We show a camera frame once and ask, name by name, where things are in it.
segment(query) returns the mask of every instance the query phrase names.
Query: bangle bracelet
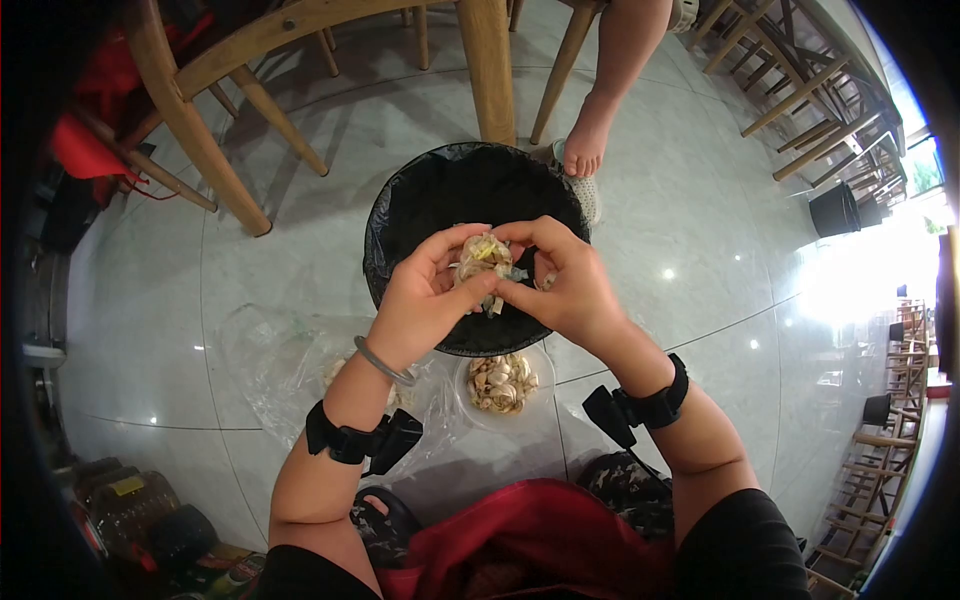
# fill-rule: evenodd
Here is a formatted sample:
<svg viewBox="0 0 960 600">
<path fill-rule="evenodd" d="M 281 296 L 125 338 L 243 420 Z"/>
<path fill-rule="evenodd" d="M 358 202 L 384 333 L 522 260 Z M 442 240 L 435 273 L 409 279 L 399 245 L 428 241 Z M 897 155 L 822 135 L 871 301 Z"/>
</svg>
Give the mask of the bangle bracelet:
<svg viewBox="0 0 960 600">
<path fill-rule="evenodd" d="M 365 338 L 364 336 L 362 335 L 353 336 L 353 343 L 355 346 L 357 346 L 357 351 L 360 352 L 363 355 L 363 357 L 366 358 L 371 365 L 374 365 L 375 367 L 377 367 L 380 371 L 382 371 L 385 375 L 393 379 L 396 383 L 408 388 L 414 387 L 414 384 L 417 383 L 414 380 L 414 376 L 412 373 L 410 373 L 409 369 L 404 369 L 402 372 L 396 372 L 390 367 L 386 366 L 382 360 L 376 357 L 376 354 L 374 354 L 373 352 L 370 351 L 369 348 L 367 348 L 367 338 Z"/>
</svg>

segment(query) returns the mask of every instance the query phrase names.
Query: hand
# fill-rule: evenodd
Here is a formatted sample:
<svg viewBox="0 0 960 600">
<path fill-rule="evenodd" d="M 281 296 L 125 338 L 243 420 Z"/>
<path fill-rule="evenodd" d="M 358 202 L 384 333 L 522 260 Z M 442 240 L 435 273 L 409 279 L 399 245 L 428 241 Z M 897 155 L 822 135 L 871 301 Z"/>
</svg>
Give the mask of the hand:
<svg viewBox="0 0 960 600">
<path fill-rule="evenodd" d="M 394 268 L 367 336 L 367 347 L 395 371 L 402 371 L 446 337 L 450 329 L 492 293 L 494 272 L 473 276 L 453 288 L 450 263 L 460 260 L 467 238 L 489 225 L 460 225 L 438 231 Z"/>
<path fill-rule="evenodd" d="M 506 302 L 594 355 L 629 323 L 597 251 L 564 224 L 544 216 L 501 225 L 492 233 L 502 242 L 512 242 L 515 260 L 527 247 L 537 246 L 534 281 L 538 286 L 547 275 L 556 276 L 546 292 L 498 281 L 496 294 Z"/>
</svg>

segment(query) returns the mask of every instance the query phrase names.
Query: black wrist strap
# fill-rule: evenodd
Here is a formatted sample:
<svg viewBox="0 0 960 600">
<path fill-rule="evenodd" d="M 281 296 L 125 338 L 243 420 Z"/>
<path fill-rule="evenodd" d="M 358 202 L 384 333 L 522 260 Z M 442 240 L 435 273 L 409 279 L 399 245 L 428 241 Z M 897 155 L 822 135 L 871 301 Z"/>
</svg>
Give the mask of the black wrist strap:
<svg viewBox="0 0 960 600">
<path fill-rule="evenodd" d="M 660 429 L 680 418 L 680 406 L 690 387 L 686 366 L 676 354 L 669 355 L 676 374 L 673 384 L 645 398 L 629 396 L 622 388 L 611 394 L 600 386 L 584 400 L 584 411 L 589 419 L 624 449 L 636 444 L 631 427 L 641 424 L 647 429 Z"/>
<path fill-rule="evenodd" d="M 630 396 L 623 388 L 613 391 L 614 401 L 625 403 L 629 409 L 626 416 L 631 427 L 643 424 L 647 429 L 660 429 L 680 418 L 680 405 L 684 403 L 690 381 L 686 376 L 686 365 L 680 357 L 671 353 L 668 358 L 675 371 L 673 384 L 669 388 L 644 398 Z"/>
<path fill-rule="evenodd" d="M 368 475 L 382 475 L 410 451 L 423 436 L 423 425 L 402 409 L 392 418 L 386 415 L 373 431 L 337 427 L 324 412 L 324 401 L 317 402 L 306 416 L 307 452 L 316 456 L 330 448 L 330 458 L 346 465 L 360 465 L 371 457 Z"/>
</svg>

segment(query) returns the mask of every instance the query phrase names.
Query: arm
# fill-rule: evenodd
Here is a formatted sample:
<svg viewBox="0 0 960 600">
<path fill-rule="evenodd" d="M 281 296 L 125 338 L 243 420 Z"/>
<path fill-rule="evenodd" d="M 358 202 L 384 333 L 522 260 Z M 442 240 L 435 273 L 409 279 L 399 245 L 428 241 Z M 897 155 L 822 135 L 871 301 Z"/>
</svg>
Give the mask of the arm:
<svg viewBox="0 0 960 600">
<path fill-rule="evenodd" d="M 513 240 L 514 252 L 538 247 L 534 255 L 538 283 L 546 274 L 556 274 L 547 292 L 500 281 L 499 296 L 597 356 L 631 396 L 650 396 L 673 383 L 673 363 L 624 314 L 592 246 L 550 217 L 510 223 L 493 233 Z M 733 492 L 759 487 L 730 420 L 692 382 L 681 417 L 652 431 L 651 437 L 673 476 L 678 546 L 717 502 Z"/>
<path fill-rule="evenodd" d="M 394 269 L 367 338 L 368 348 L 395 371 L 411 366 L 496 283 L 486 273 L 457 289 L 447 266 L 452 249 L 490 226 L 463 225 L 424 241 Z M 337 426 L 372 431 L 380 423 L 391 379 L 359 354 L 353 355 L 324 398 L 324 411 Z M 382 596 L 367 551 L 349 520 L 362 465 L 344 465 L 307 452 L 303 434 L 280 469 L 270 506 L 270 547 L 290 544 L 319 554 Z"/>
</svg>

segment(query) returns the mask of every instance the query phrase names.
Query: child's leg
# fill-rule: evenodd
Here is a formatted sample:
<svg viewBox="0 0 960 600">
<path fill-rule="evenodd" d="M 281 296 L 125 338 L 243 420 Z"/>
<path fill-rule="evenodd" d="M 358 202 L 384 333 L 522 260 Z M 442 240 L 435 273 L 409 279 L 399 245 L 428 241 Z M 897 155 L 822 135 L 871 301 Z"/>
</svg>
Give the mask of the child's leg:
<svg viewBox="0 0 960 600">
<path fill-rule="evenodd" d="M 612 0 L 600 15 L 596 82 L 566 138 L 568 175 L 588 177 L 600 168 L 613 116 L 663 39 L 672 8 L 672 0 Z"/>
</svg>

